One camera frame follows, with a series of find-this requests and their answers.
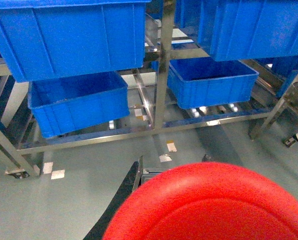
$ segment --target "metal shelf frame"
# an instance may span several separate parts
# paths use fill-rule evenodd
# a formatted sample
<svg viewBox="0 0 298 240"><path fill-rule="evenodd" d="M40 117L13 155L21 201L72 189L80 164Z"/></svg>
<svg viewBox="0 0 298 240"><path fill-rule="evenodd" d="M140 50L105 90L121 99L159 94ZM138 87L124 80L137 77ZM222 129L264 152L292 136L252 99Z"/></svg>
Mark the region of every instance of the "metal shelf frame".
<svg viewBox="0 0 298 240"><path fill-rule="evenodd" d="M279 101L274 106L273 110L270 112L269 116L265 119L264 123L257 124L252 131L249 133L251 139L258 138L266 129L271 127L273 123L278 119L282 112L290 107L295 113L298 114L298 108L293 106L294 102L298 101L298 74L293 79L292 83L282 95Z"/></svg>
<svg viewBox="0 0 298 240"><path fill-rule="evenodd" d="M270 95L270 91L272 93L276 90L276 88L278 88L279 79L273 74L268 73L265 69L263 69L263 67L257 65L256 62L247 60L245 62L248 65L251 67L256 66L255 69L261 73L261 77L258 79L258 82L253 89L251 101L236 104L239 109L238 112L231 111L226 105L213 106L208 107L207 112L201 112L198 110L200 116L194 118L189 114L189 111L185 112L178 108L178 111L182 111L185 117L183 119L165 121L166 108L170 105L176 104L174 99L166 101L166 98L169 95L167 78L170 60L208 57L208 54L194 43L184 43L183 49L173 49L172 40L187 39L187 37L172 38L174 29L175 2L176 0L164 0L163 17L160 27L160 44L152 46L151 41L147 40L149 46L146 47L144 65L149 66L149 63L152 61L159 62L155 84L146 86L142 79L142 74L153 72L153 70L149 67L132 70L129 69L119 72L121 75L128 74L134 76L137 86L136 89L138 90L142 103L132 105L129 109L143 109L148 116L147 124L143 126L136 125L130 127L119 127L119 120L117 120L115 121L115 126L118 127L112 130L103 130L76 135L65 134L62 137L54 139L43 140L40 138L34 141L27 141L27 136L31 127L36 124L34 122L34 118L32 118L31 112L24 107L24 104L21 104L13 119L13 122L17 125L21 125L21 127L19 126L16 128L13 125L13 127L10 127L9 130L6 130L5 132L0 130L0 159L8 167L8 170L14 171L16 169L25 169L30 175L39 176L36 168L31 166L24 156L33 155L38 152L42 153L45 151L60 150L64 148L105 143L142 136L154 136L160 133L183 131L245 120L262 118L270 119L270 116L275 114L275 112L281 108L281 103L278 102L272 111L275 104L274 101L276 100L272 100L272 98L267 97L268 92ZM4 61L0 59L0 76L8 76L10 74L11 73ZM148 93L148 90L151 87L155 90L154 99L150 99Z"/></svg>

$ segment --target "blue plastic crate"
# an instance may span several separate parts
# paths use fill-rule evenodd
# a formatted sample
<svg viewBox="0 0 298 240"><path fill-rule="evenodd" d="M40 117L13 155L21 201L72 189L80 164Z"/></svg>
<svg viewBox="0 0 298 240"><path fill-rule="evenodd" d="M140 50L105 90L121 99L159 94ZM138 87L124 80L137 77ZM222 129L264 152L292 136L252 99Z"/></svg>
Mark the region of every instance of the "blue plastic crate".
<svg viewBox="0 0 298 240"><path fill-rule="evenodd" d="M298 70L293 70L289 73L288 77L284 78L284 83L276 93L276 97L280 98L286 92L288 87L292 84L294 78L297 76Z"/></svg>
<svg viewBox="0 0 298 240"><path fill-rule="evenodd" d="M163 0L152 0L146 4L146 13L153 19L162 19Z"/></svg>
<svg viewBox="0 0 298 240"><path fill-rule="evenodd" d="M178 0L175 23L216 61L298 55L298 0Z"/></svg>
<svg viewBox="0 0 298 240"><path fill-rule="evenodd" d="M272 62L272 71L288 77L292 71L298 70L298 56L276 57Z"/></svg>
<svg viewBox="0 0 298 240"><path fill-rule="evenodd" d="M34 81L28 106L50 138L129 115L127 87L116 72Z"/></svg>
<svg viewBox="0 0 298 240"><path fill-rule="evenodd" d="M17 82L139 68L150 0L0 0L0 52Z"/></svg>
<svg viewBox="0 0 298 240"><path fill-rule="evenodd" d="M170 61L168 87L182 109L245 102L258 75L240 61L179 59Z"/></svg>

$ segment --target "red plastic lid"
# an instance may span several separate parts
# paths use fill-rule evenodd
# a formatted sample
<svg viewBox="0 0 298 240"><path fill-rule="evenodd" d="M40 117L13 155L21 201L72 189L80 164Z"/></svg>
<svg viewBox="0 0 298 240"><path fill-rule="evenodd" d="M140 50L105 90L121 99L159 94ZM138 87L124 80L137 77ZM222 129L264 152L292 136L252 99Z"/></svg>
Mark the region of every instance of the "red plastic lid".
<svg viewBox="0 0 298 240"><path fill-rule="evenodd" d="M295 240L298 201L243 167L195 163L134 192L103 240Z"/></svg>

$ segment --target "crate rim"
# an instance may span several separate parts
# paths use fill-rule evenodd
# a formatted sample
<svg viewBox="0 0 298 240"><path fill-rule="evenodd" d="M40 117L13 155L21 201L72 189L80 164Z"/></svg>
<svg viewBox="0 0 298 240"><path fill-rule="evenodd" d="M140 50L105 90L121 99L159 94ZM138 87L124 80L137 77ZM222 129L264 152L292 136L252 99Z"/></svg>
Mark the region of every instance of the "crate rim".
<svg viewBox="0 0 298 240"><path fill-rule="evenodd" d="M176 71L176 69L173 67L172 63L170 63L170 69L174 72L174 74L179 78L179 80L183 83L194 83L194 82L200 82L200 81L213 81L213 80L221 80L221 79L227 79L227 78L244 78L244 77L249 77L249 76L254 76L257 75L259 76L259 72L254 70L253 68L249 67L248 65L246 65L244 62L241 62L240 60L232 60L231 62L234 61L238 61L239 63L243 64L244 66L246 66L247 68L249 68L250 70L254 71L254 74L245 74L245 75L237 75L237 76L223 76L223 77L215 77L215 78L207 78L207 79L196 79L196 80L184 80L181 75L178 73L178 71Z"/></svg>
<svg viewBox="0 0 298 240"><path fill-rule="evenodd" d="M102 94L102 93L107 93L107 92L116 92L116 91L120 91L122 89L126 89L128 88L128 84L126 83L126 81L123 79L123 77L121 77L120 74L116 73L116 75L118 75L119 78L121 78L121 83L124 85L124 86L121 86L121 87L118 87L118 88L115 88L115 89L112 89L112 90L106 90L106 91L101 91L101 92L97 92L97 93L93 93L93 94L89 94L89 95L85 95L85 96L80 96L80 97L75 97L75 98L70 98L70 99L65 99L65 100L60 100L60 101L57 101L56 103L49 103L49 104L44 104L44 105L40 105L40 106L37 106L37 107L33 107L31 105L31 93L32 93L32 84L35 82L35 81L32 81L32 82L29 82L29 89L28 89L28 108L29 109L42 109L42 108L45 108L45 107L51 107L53 105L57 105L57 104L64 104L64 103L68 103L68 102L72 102L72 101L77 101L77 100L80 100L81 98L86 98L86 97L89 97L89 96L93 96L93 95L98 95L98 94Z"/></svg>
<svg viewBox="0 0 298 240"><path fill-rule="evenodd" d="M61 7L87 7L87 6L101 6L101 5L115 5L115 4L144 4L151 0L58 0L52 4L49 0L0 0L0 10L9 9L48 9Z"/></svg>

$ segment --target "stainless steel rack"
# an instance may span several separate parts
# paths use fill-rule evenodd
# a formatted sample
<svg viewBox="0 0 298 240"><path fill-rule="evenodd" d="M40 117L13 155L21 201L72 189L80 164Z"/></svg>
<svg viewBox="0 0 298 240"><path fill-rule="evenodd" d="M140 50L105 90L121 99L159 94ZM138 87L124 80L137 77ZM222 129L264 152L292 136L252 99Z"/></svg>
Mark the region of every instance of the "stainless steel rack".
<svg viewBox="0 0 298 240"><path fill-rule="evenodd" d="M136 88L128 90L129 104L135 95L140 96L140 102L130 104L130 109L143 109L148 120L135 122L135 117L129 116L115 120L115 129L104 127L88 133L73 132L53 139L43 139L38 133L37 124L31 111L26 106L26 98L23 99L10 125L3 129L0 127L0 160L7 166L7 173L26 171L30 175L39 176L36 166L30 164L29 157L36 153L50 150L60 150L83 145L104 143L142 136L157 135L173 131L182 131L193 128L214 126L245 120L267 118L266 122L272 122L274 116L285 106L283 100L274 97L274 91L281 86L281 81L270 71L252 60L245 63L260 72L260 77L252 91L252 99L249 102L236 104L238 111L234 112L226 105L208 107L207 111L199 111L199 117L191 116L189 111L177 107L176 99L167 88L167 76L169 62L172 59L203 58L208 55L194 43L184 43L181 49L173 49L172 41L183 40L187 37L173 38L175 0L164 0L163 17L161 22L161 37L159 44L153 43L147 37L145 63L143 68L120 71L121 75L133 75ZM150 62L158 61L159 67L155 74L155 84L145 84L143 74L154 72L149 68ZM3 96L10 94L5 89L9 81L12 81L6 64L0 59L0 101ZM166 108L174 111L174 114L166 114Z"/></svg>
<svg viewBox="0 0 298 240"><path fill-rule="evenodd" d="M298 74L293 79L286 92L276 102L274 108L270 112L270 115L265 119L265 121L262 124L257 124L254 129L252 129L250 132L251 139L258 138L263 131L272 126L282 112L288 107L298 114Z"/></svg>

